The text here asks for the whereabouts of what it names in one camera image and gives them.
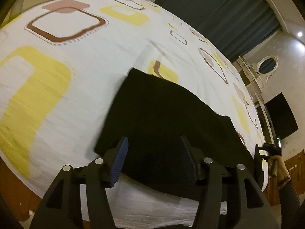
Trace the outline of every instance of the black cloth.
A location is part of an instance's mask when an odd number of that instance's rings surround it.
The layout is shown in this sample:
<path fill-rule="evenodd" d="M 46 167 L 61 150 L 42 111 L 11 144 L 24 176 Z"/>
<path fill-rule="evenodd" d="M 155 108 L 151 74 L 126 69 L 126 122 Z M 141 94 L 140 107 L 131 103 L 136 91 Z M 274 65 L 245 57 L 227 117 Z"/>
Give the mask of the black cloth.
<path fill-rule="evenodd" d="M 303 229 L 305 228 L 305 203 L 300 207 L 299 196 L 297 195 L 292 181 L 289 181 L 279 191 L 282 229 Z"/>
<path fill-rule="evenodd" d="M 116 94 L 95 152 L 103 156 L 127 136 L 124 174 L 155 190 L 198 201 L 202 187 L 187 180 L 183 165 L 175 162 L 181 135 L 224 166 L 241 163 L 253 176 L 263 172 L 261 165 L 255 170 L 228 116 L 218 115 L 187 89 L 137 69 L 130 70 Z"/>

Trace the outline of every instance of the white bedsheet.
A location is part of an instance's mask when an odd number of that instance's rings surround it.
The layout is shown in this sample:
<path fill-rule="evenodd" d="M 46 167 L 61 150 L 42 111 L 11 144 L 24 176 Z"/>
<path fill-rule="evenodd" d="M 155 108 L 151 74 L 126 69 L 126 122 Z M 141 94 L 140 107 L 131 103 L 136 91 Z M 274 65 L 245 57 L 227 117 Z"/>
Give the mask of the white bedsheet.
<path fill-rule="evenodd" d="M 0 49 L 0 155 L 40 197 L 64 165 L 85 166 L 97 157 L 96 139 L 131 67 L 161 75 L 228 115 L 252 156 L 255 144 L 263 143 L 255 107 L 233 65 L 193 28 L 147 0 L 41 4 L 0 30 Z M 263 170 L 265 188 L 265 161 Z M 198 206 L 125 175 L 107 196 L 116 226 L 125 228 L 190 226 Z"/>

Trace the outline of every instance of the wall-mounted tv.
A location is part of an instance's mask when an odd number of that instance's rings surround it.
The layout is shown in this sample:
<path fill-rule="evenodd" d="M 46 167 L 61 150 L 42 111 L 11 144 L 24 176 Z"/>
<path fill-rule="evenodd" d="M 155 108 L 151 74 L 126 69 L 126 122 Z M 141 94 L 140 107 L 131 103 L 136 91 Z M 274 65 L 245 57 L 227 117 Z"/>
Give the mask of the wall-mounted tv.
<path fill-rule="evenodd" d="M 284 139 L 299 129 L 283 93 L 268 101 L 265 106 L 277 137 Z"/>

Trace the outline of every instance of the bedsheet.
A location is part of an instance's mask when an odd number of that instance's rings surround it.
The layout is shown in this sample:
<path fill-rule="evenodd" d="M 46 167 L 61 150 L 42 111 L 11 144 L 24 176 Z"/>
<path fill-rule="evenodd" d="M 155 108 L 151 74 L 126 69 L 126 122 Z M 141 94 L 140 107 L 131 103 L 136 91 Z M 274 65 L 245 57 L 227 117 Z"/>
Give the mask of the bedsheet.
<path fill-rule="evenodd" d="M 97 157 L 97 137 L 131 67 L 177 83 L 228 115 L 252 156 L 262 145 L 238 72 L 184 21 L 149 0 L 55 0 L 0 29 L 0 155 L 28 188 L 43 197 L 64 165 Z M 264 189 L 265 161 L 263 170 Z M 117 227 L 190 226 L 198 206 L 125 175 L 106 192 Z M 88 220 L 84 186 L 81 200 Z"/>

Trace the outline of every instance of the curtain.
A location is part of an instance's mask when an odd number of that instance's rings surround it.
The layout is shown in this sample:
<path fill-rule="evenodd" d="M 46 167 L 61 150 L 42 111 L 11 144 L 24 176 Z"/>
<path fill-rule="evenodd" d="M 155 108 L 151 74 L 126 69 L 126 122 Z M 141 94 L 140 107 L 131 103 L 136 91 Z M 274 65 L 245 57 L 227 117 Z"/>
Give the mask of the curtain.
<path fill-rule="evenodd" d="M 231 62 L 277 30 L 265 0 L 155 0 L 211 41 Z"/>

